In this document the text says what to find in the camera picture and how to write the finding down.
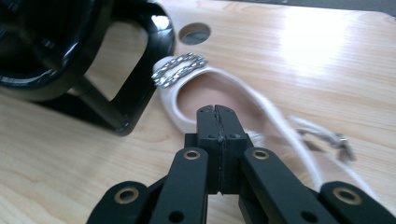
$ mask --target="pointe shoe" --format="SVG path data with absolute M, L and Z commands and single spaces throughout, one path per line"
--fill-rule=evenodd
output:
M 205 105 L 233 109 L 255 147 L 266 147 L 308 187 L 335 179 L 373 191 L 345 164 L 325 153 L 312 151 L 280 111 L 240 78 L 207 65 L 193 53 L 158 61 L 152 76 L 163 107 L 183 133 L 196 132 L 196 111 Z

